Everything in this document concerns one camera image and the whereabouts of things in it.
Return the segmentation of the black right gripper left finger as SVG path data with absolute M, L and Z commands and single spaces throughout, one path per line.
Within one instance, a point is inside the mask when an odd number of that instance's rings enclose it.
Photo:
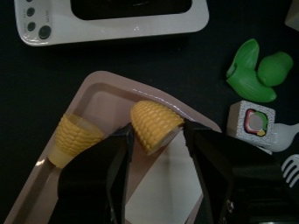
M 61 169 L 57 224 L 125 224 L 135 132 L 128 123 Z

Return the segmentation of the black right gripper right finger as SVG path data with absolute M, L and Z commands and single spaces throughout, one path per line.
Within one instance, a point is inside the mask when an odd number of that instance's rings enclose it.
M 183 125 L 207 224 L 299 224 L 280 164 L 257 147 L 197 122 Z

